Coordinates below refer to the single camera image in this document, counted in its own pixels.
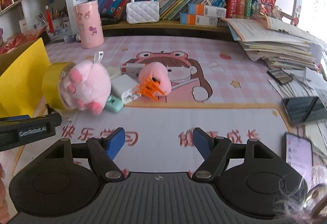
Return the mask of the pink cylindrical container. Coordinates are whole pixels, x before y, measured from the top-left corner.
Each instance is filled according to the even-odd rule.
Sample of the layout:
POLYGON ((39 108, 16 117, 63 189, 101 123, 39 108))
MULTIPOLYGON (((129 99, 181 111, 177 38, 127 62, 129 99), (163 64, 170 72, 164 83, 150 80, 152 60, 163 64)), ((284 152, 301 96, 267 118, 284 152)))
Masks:
POLYGON ((91 49, 102 45, 104 35, 97 1, 89 1, 74 6, 74 14, 82 47, 91 49))

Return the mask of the white quilted pearl handbag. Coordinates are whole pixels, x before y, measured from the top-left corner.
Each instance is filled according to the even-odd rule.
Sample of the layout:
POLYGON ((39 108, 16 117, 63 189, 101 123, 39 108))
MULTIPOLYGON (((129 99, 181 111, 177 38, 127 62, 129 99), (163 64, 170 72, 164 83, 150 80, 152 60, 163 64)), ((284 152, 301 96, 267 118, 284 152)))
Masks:
POLYGON ((128 24, 155 23, 160 19, 160 5, 155 0, 135 1, 126 4, 126 21, 128 24))

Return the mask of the smartphone with lit screen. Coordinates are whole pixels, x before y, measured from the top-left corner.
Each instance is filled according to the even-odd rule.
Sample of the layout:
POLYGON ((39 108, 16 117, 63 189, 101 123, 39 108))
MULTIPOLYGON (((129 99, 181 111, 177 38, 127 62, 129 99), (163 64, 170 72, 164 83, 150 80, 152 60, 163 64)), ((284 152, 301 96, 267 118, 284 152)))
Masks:
POLYGON ((311 187, 313 148, 311 141, 295 134, 284 134, 283 158, 311 187))

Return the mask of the pink plush ball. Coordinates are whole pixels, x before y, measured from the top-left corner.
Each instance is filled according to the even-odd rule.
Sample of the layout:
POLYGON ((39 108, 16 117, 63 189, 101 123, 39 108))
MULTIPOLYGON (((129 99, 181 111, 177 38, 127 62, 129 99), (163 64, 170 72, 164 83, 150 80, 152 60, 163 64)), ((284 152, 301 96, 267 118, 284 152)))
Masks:
POLYGON ((167 68, 160 62, 147 64, 139 73, 139 84, 150 87, 153 97, 164 97, 171 93, 171 82, 167 68))

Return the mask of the stack of papers and notebooks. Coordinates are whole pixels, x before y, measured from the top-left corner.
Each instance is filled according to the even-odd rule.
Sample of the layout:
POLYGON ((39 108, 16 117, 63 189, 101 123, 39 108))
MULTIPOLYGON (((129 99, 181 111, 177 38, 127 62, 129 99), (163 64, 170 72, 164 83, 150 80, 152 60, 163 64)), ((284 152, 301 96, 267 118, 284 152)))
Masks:
POLYGON ((314 52, 326 44, 309 32, 268 16, 222 21, 251 61, 263 60, 270 69, 319 69, 321 59, 314 52))

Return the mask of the orange plastic clip toy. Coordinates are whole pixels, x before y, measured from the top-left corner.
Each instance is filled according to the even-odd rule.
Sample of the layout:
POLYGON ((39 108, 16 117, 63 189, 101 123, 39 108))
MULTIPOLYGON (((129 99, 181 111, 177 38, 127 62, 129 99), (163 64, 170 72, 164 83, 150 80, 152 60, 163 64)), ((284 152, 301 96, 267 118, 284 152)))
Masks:
POLYGON ((165 92, 159 88, 160 82, 155 78, 146 77, 137 85, 135 93, 139 96, 145 96, 154 101, 159 101, 159 96, 165 96, 165 92))

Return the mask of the pink cartoon table mat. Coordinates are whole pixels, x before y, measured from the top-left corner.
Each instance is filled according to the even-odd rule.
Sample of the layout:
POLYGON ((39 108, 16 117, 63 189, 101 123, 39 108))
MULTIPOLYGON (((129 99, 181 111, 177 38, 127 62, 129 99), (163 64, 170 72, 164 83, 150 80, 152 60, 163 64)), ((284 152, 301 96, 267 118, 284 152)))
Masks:
POLYGON ((168 65, 174 80, 186 82, 177 83, 166 98, 139 98, 118 113, 63 113, 55 136, 1 153, 5 183, 61 138, 83 143, 91 137, 105 137, 119 126, 125 129, 126 139, 115 161, 123 172, 194 172, 202 162, 192 143, 195 127, 235 143, 259 139, 277 154, 285 132, 304 133, 288 121, 266 65, 252 62, 236 42, 110 37, 100 49, 107 67, 155 57, 168 65))

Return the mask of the white eraser block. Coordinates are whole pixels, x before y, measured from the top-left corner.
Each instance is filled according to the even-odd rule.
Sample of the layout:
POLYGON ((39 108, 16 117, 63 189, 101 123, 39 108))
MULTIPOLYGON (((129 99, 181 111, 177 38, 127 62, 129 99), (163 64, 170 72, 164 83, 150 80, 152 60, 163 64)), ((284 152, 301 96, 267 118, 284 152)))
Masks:
POLYGON ((121 76, 120 67, 107 67, 106 70, 111 80, 121 76))

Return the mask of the yellow cardboard box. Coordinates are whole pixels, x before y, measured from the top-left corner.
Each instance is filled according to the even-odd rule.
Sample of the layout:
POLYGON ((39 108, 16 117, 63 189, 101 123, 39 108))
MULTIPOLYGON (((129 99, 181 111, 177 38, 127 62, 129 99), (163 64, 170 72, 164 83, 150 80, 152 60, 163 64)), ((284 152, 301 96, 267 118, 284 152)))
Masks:
POLYGON ((43 96, 41 84, 50 61, 36 39, 1 54, 1 117, 32 116, 43 96))

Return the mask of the mint green small case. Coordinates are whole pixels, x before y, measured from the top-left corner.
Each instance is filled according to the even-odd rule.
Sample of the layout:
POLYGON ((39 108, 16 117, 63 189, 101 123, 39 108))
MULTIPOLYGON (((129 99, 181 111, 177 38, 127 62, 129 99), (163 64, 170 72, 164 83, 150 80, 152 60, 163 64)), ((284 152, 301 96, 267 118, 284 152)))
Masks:
POLYGON ((123 107, 124 104, 120 98, 110 95, 106 101, 104 109, 112 113, 118 113, 123 107))

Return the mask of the pink plush pig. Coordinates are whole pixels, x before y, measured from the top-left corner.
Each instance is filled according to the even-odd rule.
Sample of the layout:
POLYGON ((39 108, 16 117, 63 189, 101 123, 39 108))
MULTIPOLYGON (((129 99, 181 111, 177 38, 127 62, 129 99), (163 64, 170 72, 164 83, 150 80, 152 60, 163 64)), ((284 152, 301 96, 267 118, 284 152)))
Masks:
POLYGON ((92 60, 81 61, 61 80, 60 95, 67 108, 102 113, 111 94, 110 75, 101 64, 103 56, 104 52, 99 51, 92 60))

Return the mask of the orange white box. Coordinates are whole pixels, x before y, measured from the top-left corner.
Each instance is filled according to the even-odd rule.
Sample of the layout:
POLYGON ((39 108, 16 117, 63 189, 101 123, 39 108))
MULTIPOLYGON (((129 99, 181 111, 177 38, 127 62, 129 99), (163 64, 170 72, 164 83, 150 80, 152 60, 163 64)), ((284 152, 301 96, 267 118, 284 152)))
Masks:
POLYGON ((193 3, 188 4, 188 13, 191 15, 225 18, 226 12, 227 10, 221 7, 193 3))
POLYGON ((217 27, 218 17, 180 13, 180 24, 217 27))

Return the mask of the white power adapter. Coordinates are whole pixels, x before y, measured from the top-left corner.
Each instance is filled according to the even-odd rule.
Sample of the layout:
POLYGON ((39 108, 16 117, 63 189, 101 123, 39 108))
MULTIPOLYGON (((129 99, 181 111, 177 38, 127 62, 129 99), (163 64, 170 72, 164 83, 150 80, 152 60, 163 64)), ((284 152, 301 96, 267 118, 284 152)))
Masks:
POLYGON ((111 94, 119 98, 124 105, 137 100, 140 95, 136 93, 138 83, 127 74, 111 80, 111 94))

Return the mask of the orange white box upper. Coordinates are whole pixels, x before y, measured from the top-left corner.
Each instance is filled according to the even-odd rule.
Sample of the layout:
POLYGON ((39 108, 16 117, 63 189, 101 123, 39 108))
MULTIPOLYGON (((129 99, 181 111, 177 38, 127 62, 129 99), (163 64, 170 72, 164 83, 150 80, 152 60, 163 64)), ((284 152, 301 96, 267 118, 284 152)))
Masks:
POLYGON ((226 12, 227 10, 221 7, 193 3, 188 4, 188 13, 191 15, 225 18, 226 12))

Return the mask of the yellow tape roll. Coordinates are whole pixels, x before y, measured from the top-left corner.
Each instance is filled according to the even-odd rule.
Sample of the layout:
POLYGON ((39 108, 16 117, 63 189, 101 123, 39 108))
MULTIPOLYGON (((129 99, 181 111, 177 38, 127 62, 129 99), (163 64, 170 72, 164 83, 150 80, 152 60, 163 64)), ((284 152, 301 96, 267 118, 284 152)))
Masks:
POLYGON ((52 109, 68 110, 60 93, 60 83, 74 66, 74 62, 53 63, 44 73, 41 90, 45 101, 52 109))

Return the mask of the orange white box lower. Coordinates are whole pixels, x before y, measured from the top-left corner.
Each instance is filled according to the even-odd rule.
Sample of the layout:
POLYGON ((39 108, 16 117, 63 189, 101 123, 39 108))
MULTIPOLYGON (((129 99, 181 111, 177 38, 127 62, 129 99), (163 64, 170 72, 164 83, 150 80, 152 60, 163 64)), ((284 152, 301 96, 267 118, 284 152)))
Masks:
POLYGON ((180 24, 217 27, 218 17, 180 13, 180 24))

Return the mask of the black calculator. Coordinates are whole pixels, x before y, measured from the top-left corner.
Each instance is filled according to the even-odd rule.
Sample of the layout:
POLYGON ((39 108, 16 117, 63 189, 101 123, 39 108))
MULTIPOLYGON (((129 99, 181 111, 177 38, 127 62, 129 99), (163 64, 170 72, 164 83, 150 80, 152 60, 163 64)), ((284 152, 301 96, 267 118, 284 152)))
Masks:
POLYGON ((280 85, 285 85, 293 81, 293 78, 280 68, 269 69, 267 73, 280 85))

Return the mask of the red paper sheets pile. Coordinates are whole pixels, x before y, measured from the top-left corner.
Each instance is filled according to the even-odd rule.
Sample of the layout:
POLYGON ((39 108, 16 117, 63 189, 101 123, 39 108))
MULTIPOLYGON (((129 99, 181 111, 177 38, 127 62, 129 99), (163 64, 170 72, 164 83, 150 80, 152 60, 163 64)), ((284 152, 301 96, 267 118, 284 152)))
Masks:
POLYGON ((24 33, 17 33, 1 45, 0 54, 12 52, 20 46, 41 38, 44 43, 50 42, 46 28, 30 29, 24 33))

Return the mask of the dark smartphone on papers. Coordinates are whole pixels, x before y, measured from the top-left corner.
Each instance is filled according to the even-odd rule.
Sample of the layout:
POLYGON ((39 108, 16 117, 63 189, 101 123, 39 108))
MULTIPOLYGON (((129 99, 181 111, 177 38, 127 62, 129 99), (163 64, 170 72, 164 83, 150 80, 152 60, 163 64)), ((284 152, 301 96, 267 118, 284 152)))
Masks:
POLYGON ((296 126, 326 120, 326 107, 319 97, 283 98, 282 107, 296 126))

